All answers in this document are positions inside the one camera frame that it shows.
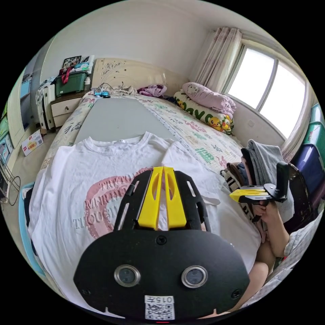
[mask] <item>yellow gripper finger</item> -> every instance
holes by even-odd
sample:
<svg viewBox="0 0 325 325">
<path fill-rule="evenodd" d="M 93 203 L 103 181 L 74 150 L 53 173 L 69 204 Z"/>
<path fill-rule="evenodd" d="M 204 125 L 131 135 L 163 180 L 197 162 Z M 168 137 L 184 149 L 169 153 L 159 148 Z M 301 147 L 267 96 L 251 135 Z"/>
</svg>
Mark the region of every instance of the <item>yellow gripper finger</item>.
<svg viewBox="0 0 325 325">
<path fill-rule="evenodd" d="M 155 167 L 151 174 L 138 224 L 140 227 L 158 230 L 159 204 L 163 167 Z"/>
<path fill-rule="evenodd" d="M 233 191 L 229 196 L 239 202 L 241 196 L 268 196 L 269 194 L 263 189 L 237 189 Z"/>
<path fill-rule="evenodd" d="M 168 230 L 173 228 L 183 228 L 186 226 L 187 221 L 177 186 L 174 169 L 172 167 L 164 167 L 164 174 Z"/>
</svg>

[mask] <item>yellow duck print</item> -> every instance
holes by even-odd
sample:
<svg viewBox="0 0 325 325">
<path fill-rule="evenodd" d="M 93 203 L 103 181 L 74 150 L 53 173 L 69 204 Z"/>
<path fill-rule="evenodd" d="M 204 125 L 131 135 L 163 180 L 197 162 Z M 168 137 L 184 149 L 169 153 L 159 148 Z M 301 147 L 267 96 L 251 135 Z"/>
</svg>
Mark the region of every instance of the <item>yellow duck print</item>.
<svg viewBox="0 0 325 325">
<path fill-rule="evenodd" d="M 184 102 L 182 102 L 182 101 L 177 101 L 177 104 L 182 109 L 185 109 L 186 108 L 186 104 Z"/>
<path fill-rule="evenodd" d="M 220 120 L 217 117 L 210 118 L 209 125 L 217 131 L 221 131 L 221 132 L 223 131 Z"/>
<path fill-rule="evenodd" d="M 226 131 L 230 130 L 230 121 L 228 119 L 223 120 L 222 128 Z"/>
</svg>

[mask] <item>floor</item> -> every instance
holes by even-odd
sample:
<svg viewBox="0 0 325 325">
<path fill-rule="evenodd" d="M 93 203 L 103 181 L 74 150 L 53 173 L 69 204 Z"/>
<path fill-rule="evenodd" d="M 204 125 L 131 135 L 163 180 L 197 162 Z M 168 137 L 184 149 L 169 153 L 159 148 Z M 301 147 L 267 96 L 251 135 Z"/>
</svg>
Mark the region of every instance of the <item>floor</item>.
<svg viewBox="0 0 325 325">
<path fill-rule="evenodd" d="M 16 163 L 12 170 L 12 174 L 14 176 L 20 177 L 22 186 L 35 181 L 36 175 L 41 168 L 46 153 L 48 152 L 49 147 L 51 146 L 55 136 L 56 133 L 46 134 L 44 136 L 44 143 L 40 145 L 38 148 L 36 148 L 33 152 L 31 152 L 26 157 L 24 156 L 23 151 L 20 150 L 18 159 L 16 160 Z M 15 191 L 15 189 L 12 189 L 10 192 L 11 192 L 10 199 L 11 201 L 14 201 L 15 198 L 14 195 L 15 194 L 17 195 L 17 192 Z M 9 232 L 13 240 L 16 243 L 18 249 L 20 250 L 25 260 L 29 263 L 20 236 L 20 230 L 18 224 L 18 201 L 13 206 L 11 206 L 10 204 L 3 204 L 2 209 L 3 209 L 4 219 L 7 223 Z M 51 285 L 51 283 L 47 279 L 44 278 L 41 279 L 49 287 L 51 287 L 56 291 L 56 288 L 53 285 Z"/>
</svg>

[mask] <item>purple clothing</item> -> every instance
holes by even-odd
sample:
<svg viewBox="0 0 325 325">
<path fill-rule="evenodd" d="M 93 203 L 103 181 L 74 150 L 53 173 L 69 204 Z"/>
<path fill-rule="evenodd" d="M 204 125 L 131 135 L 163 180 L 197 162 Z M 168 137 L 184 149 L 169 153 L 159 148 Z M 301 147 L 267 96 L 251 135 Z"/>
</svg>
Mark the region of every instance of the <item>purple clothing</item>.
<svg viewBox="0 0 325 325">
<path fill-rule="evenodd" d="M 138 93 L 145 96 L 151 97 L 162 97 L 167 87 L 164 85 L 151 85 L 138 89 Z"/>
</svg>

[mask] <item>white t-shirt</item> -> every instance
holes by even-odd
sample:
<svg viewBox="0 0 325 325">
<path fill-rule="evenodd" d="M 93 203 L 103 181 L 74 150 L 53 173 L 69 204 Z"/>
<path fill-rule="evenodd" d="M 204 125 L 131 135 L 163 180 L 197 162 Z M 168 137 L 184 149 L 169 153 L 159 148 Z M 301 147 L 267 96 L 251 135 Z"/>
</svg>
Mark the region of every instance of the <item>white t-shirt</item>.
<svg viewBox="0 0 325 325">
<path fill-rule="evenodd" d="M 84 301 L 73 282 L 78 262 L 95 239 L 113 230 L 134 176 L 158 166 L 173 167 L 192 177 L 205 200 L 212 232 L 234 245 L 250 272 L 261 237 L 229 197 L 221 175 L 198 162 L 179 142 L 149 132 L 110 143 L 89 137 L 58 149 L 52 164 L 38 173 L 29 206 L 28 231 L 39 259 L 72 303 L 98 312 Z M 164 202 L 159 228 L 167 230 Z"/>
</svg>

